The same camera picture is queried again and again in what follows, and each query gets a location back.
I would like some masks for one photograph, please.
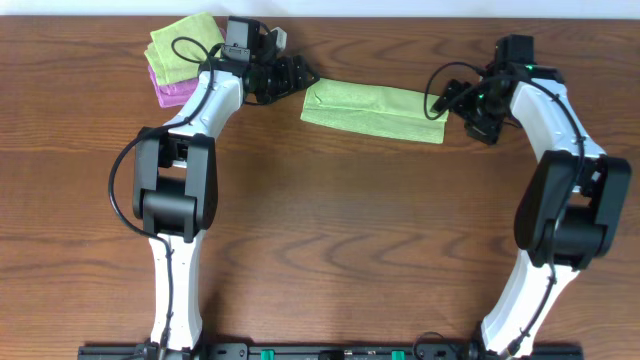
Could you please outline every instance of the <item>green towel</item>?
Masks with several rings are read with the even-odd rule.
[[[427,109],[437,98],[428,97]],[[361,134],[442,144],[448,112],[428,120],[423,103],[424,94],[416,91],[321,79],[307,89],[300,119]]]
[[[180,59],[171,49],[171,42],[178,36],[190,37],[209,50],[213,45],[224,43],[222,34],[211,14],[203,12],[188,16],[174,24],[151,32],[153,42],[144,52],[149,65],[156,73],[158,85],[167,85],[192,79],[198,74],[198,64]],[[188,41],[176,43],[176,50],[183,56],[204,61],[205,54]]]

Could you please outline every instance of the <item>folded towel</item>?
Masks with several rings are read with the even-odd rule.
[[[427,109],[437,99],[429,96]],[[307,89],[300,119],[361,134],[442,144],[449,113],[428,120],[423,104],[424,94],[416,91],[321,79]]]
[[[187,36],[200,42],[207,50],[213,45],[224,43],[224,38],[209,13],[188,16],[160,30],[151,32],[151,43],[144,52],[149,65],[156,73],[156,83],[160,86],[177,83],[197,77],[198,64],[185,61],[171,49],[171,42],[179,36]],[[176,50],[183,56],[204,61],[206,54],[188,41],[176,43]]]
[[[170,85],[158,85],[153,68],[149,66],[148,69],[160,107],[167,108],[186,104],[187,100],[189,100],[196,90],[196,87],[198,87],[198,78],[180,81]]]

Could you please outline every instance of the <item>stack of towels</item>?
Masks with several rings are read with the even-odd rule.
[[[206,12],[151,32],[152,42],[144,55],[149,61],[149,75],[161,107],[186,104],[198,86],[198,64],[179,58],[171,49],[173,39],[187,36],[211,49],[215,44],[224,43],[223,32]],[[188,41],[177,42],[175,47],[187,58],[205,60],[202,50]]]

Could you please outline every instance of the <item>wire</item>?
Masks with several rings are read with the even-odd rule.
[[[485,85],[487,85],[489,83],[497,82],[497,81],[520,81],[520,82],[523,82],[523,83],[526,83],[528,85],[531,85],[531,86],[535,87],[536,89],[542,91],[547,96],[549,96],[556,104],[558,104],[558,106],[560,107],[560,109],[562,110],[562,112],[564,113],[566,118],[569,120],[571,128],[572,128],[572,130],[573,130],[573,132],[575,134],[575,137],[576,137],[575,143],[578,146],[578,164],[576,165],[575,177],[571,181],[570,186],[565,191],[565,194],[564,194],[563,199],[562,199],[561,206],[560,206],[560,208],[558,210],[558,213],[556,214],[554,227],[553,227],[553,230],[552,230],[552,233],[551,233],[551,240],[549,242],[550,246],[551,246],[551,249],[549,249],[549,253],[547,254],[548,255],[547,262],[549,263],[549,267],[551,269],[551,276],[549,277],[549,284],[547,285],[547,288],[546,288],[545,293],[544,293],[544,295],[542,297],[542,300],[540,301],[540,304],[538,305],[538,308],[536,309],[535,313],[533,314],[533,316],[532,316],[531,320],[529,321],[529,323],[527,324],[527,326],[524,328],[524,330],[521,330],[520,331],[520,335],[518,337],[516,337],[514,340],[512,340],[509,343],[509,345],[507,346],[507,351],[508,351],[509,355],[515,356],[515,354],[520,350],[520,345],[522,344],[522,341],[524,341],[524,338],[530,336],[531,329],[535,326],[535,323],[538,321],[540,315],[542,314],[542,311],[544,310],[544,307],[546,306],[546,304],[549,301],[549,298],[551,296],[551,290],[553,289],[553,286],[557,283],[556,269],[555,269],[555,264],[554,264],[554,259],[553,259],[553,255],[554,255],[553,240],[555,239],[556,231],[557,231],[558,227],[560,226],[560,223],[562,222],[562,220],[564,218],[564,215],[565,215],[565,212],[566,212],[566,208],[567,208],[567,205],[569,203],[569,199],[571,198],[571,194],[573,193],[573,189],[575,188],[576,184],[578,183],[578,180],[580,178],[580,174],[582,173],[582,169],[584,167],[584,161],[585,161],[584,141],[585,141],[586,138],[580,133],[580,129],[578,128],[578,124],[577,124],[576,120],[573,118],[573,116],[569,112],[569,109],[567,109],[567,107],[564,105],[564,103],[562,101],[560,101],[559,95],[552,93],[546,87],[544,87],[544,86],[542,86],[542,85],[540,85],[538,83],[533,82],[529,78],[521,77],[521,76],[515,76],[515,75],[500,74],[500,75],[494,75],[494,76],[491,76],[491,77],[488,77],[488,78],[484,78],[478,84],[469,87],[468,89],[464,90],[463,92],[458,94],[456,97],[451,99],[447,103],[447,105],[438,114],[436,114],[435,116],[430,116],[429,112],[427,110],[427,97],[429,96],[429,88],[431,87],[431,82],[433,81],[435,76],[440,71],[444,70],[447,66],[451,66],[451,64],[464,65],[464,66],[470,67],[470,68],[472,68],[474,70],[477,69],[477,68],[473,67],[472,65],[468,65],[466,63],[449,63],[449,64],[445,64],[444,66],[442,66],[438,70],[436,70],[434,72],[434,74],[431,76],[431,78],[429,79],[429,82],[427,83],[427,87],[426,87],[425,95],[424,95],[424,113],[425,113],[425,116],[427,117],[427,119],[429,119],[429,120],[438,119],[446,111],[448,111],[449,109],[453,108],[453,106],[455,106],[466,95],[468,95],[472,91],[475,91],[475,90],[477,90],[477,89],[479,89],[479,88],[481,88],[481,87],[483,87],[483,86],[485,86]]]
[[[436,76],[438,76],[438,74],[439,74],[442,70],[444,70],[444,69],[446,69],[446,68],[448,68],[448,67],[450,67],[450,66],[464,66],[464,67],[468,67],[469,69],[471,69],[471,70],[475,71],[475,72],[476,72],[476,74],[478,74],[478,75],[480,75],[480,76],[483,76],[483,75],[485,74],[485,70],[484,70],[483,68],[480,68],[480,67],[477,67],[477,66],[471,65],[471,64],[466,63],[466,62],[463,62],[463,61],[452,61],[452,62],[450,62],[450,63],[446,63],[446,64],[444,64],[444,65],[440,66],[436,71],[434,71],[434,72],[433,72],[433,74],[432,74],[432,75],[431,75],[431,77],[429,78],[429,81],[427,82],[427,88],[424,90],[424,94],[425,94],[425,95],[424,95],[424,104],[423,104],[423,108],[425,109],[425,110],[424,110],[424,115],[425,115],[425,116],[427,117],[427,119],[429,119],[429,120],[436,120],[436,119],[438,119],[440,116],[442,116],[442,114],[444,114],[444,111],[441,111],[441,112],[440,112],[438,115],[436,115],[435,117],[432,117],[431,115],[429,115],[429,111],[427,111],[427,97],[428,97],[428,94],[429,94],[429,89],[431,89],[431,83],[433,82],[433,79],[435,79],[435,78],[436,78]],[[456,100],[456,98],[452,99],[452,100],[448,103],[448,105],[447,105],[447,110],[448,110],[449,108],[453,107],[453,105],[455,105],[455,103],[457,103],[457,102],[459,101],[459,99],[458,99],[458,100]]]
[[[204,48],[204,46],[202,46],[202,44],[200,44],[199,42],[197,42],[194,39],[188,38],[188,37],[178,37],[176,39],[174,39],[171,43],[171,48],[174,50],[174,52],[176,52],[175,50],[175,43],[181,40],[186,40],[189,42],[192,42],[196,45],[198,45],[200,47],[200,49],[204,50],[205,52],[205,56],[206,56],[206,61],[209,65],[209,69],[212,70],[213,66],[211,63],[211,57],[209,56],[209,53],[206,51],[206,49]],[[220,47],[222,44],[217,44],[214,46],[215,47]],[[186,60],[186,61],[190,61],[190,59],[183,57],[182,55],[180,55],[178,52],[176,52],[176,55],[178,55],[178,57]],[[208,98],[209,94],[211,93],[212,89],[213,89],[213,78],[214,78],[214,72],[211,71],[211,74],[209,75],[209,83],[207,85],[207,88],[205,90],[205,93],[202,97],[202,99],[200,99],[200,102],[198,103],[198,105],[196,106],[196,108],[193,110],[193,112],[186,116],[184,118],[184,120],[174,123],[174,124],[169,124],[169,125],[163,125],[157,128],[153,128],[149,131],[146,131],[142,134],[139,134],[138,136],[136,136],[136,138],[134,138],[133,140],[131,140],[131,142],[129,142],[127,144],[127,146],[125,146],[122,151],[120,152],[120,154],[118,154],[118,156],[116,157],[116,160],[113,163],[113,166],[111,167],[111,172],[109,173],[109,182],[107,185],[107,192],[109,194],[109,201],[111,202],[111,207],[113,207],[113,210],[115,211],[116,215],[118,216],[118,218],[120,219],[120,221],[122,221],[122,223],[124,225],[126,225],[130,230],[132,230],[133,232],[142,235],[144,237],[148,237],[150,239],[156,240],[161,242],[164,245],[165,248],[165,257],[167,258],[167,278],[168,278],[168,283],[169,283],[169,301],[168,301],[168,305],[167,305],[167,319],[165,322],[165,326],[164,329],[162,331],[162,335],[160,338],[160,348],[166,348],[167,347],[167,343],[169,342],[169,332],[171,331],[171,329],[169,328],[169,324],[170,324],[170,320],[171,320],[171,316],[173,316],[173,274],[171,273],[171,255],[173,254],[173,251],[171,250],[171,245],[169,244],[169,242],[161,237],[159,237],[157,234],[145,231],[143,229],[140,229],[139,227],[135,226],[134,224],[132,224],[126,217],[125,215],[122,213],[122,211],[120,210],[120,207],[118,206],[118,202],[116,201],[116,195],[115,195],[115,191],[114,191],[114,182],[115,182],[115,178],[116,178],[116,173],[118,172],[118,168],[120,167],[120,164],[122,163],[122,160],[124,159],[124,157],[129,153],[129,151],[131,151],[131,149],[136,146],[136,144],[138,144],[140,141],[149,139],[151,137],[154,136],[158,136],[161,134],[164,134],[165,132],[168,132],[170,129],[176,128],[176,127],[180,127],[180,126],[184,126],[188,123],[190,123],[193,118],[198,115],[198,113],[202,110],[202,108],[204,107],[204,104],[206,102],[206,99]]]
[[[437,331],[427,331],[418,335],[413,342],[413,346],[411,346],[411,351],[413,352],[413,356],[418,360],[424,360],[424,357],[420,355],[420,353],[418,352],[418,345],[420,345],[420,340],[426,338],[427,336],[437,336],[441,340],[445,340],[445,341],[447,340],[444,336],[442,336],[442,334],[440,334]],[[447,343],[447,346],[449,346],[449,349],[451,349],[451,351],[453,351],[453,353],[456,355],[456,358],[458,358],[460,349],[454,348],[453,345],[449,343]]]

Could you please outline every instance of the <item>green connector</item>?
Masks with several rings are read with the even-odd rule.
[[[391,360],[404,360],[404,351],[392,351]]]
[[[273,360],[276,357],[276,352],[273,350],[262,350],[260,353],[260,360]]]

